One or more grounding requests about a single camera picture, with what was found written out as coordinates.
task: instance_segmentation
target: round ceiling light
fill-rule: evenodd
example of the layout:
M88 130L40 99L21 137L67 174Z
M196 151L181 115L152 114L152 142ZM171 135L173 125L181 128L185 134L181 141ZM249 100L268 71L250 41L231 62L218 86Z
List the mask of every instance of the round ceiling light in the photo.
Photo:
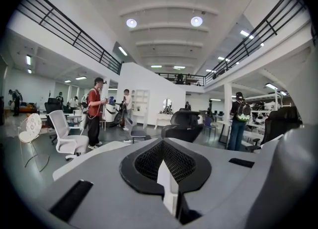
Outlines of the round ceiling light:
M137 26L137 22L134 19L128 19L126 24L130 28L135 28Z
M203 23L203 20L201 17L195 16L191 19L191 25L194 27L199 27Z

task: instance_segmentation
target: railing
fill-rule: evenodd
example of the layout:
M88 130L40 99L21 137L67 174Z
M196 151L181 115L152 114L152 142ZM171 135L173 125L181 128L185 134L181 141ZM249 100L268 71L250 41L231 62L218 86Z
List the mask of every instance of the railing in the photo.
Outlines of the railing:
M156 73L161 77L167 79L168 81L174 84L180 85L195 85L195 86L204 86L205 85L205 76L197 76L197 75L186 75L182 74L179 76L177 74L168 74L168 73Z
M120 74L121 63L48 0L22 0L17 10L92 59Z
M306 7L303 0L279 0L253 31L205 76L206 83L224 74L264 46L268 39L273 35L277 36L277 32L304 9Z

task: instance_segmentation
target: red shirt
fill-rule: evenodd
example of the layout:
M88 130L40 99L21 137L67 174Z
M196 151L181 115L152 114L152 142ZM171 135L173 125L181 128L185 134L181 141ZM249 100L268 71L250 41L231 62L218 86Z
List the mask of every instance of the red shirt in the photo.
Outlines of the red shirt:
M96 88L93 88L89 91L88 93L88 98L87 98L87 104L89 104L90 102L96 102L96 101L100 101L100 95L99 92ZM88 108L88 114L90 116L99 116L99 108L100 106L90 106Z

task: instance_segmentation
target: sneaker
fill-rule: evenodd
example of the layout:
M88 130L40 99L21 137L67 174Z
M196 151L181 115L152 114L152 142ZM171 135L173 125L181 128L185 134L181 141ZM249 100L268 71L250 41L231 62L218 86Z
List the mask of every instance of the sneaker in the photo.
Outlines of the sneaker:
M91 145L88 145L88 148L91 149L91 150L95 150L97 149L98 147L95 145L95 146L91 146Z

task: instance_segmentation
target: black pants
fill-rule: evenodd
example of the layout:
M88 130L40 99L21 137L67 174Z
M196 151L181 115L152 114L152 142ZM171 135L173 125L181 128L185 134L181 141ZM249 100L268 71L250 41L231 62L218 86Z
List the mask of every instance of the black pants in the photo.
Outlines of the black pants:
M99 135L99 116L93 118L93 116L88 115L88 138L89 138L89 145L95 146L95 144L99 143L98 135Z
M19 111L20 111L20 99L16 99L14 101L14 114L19 115Z

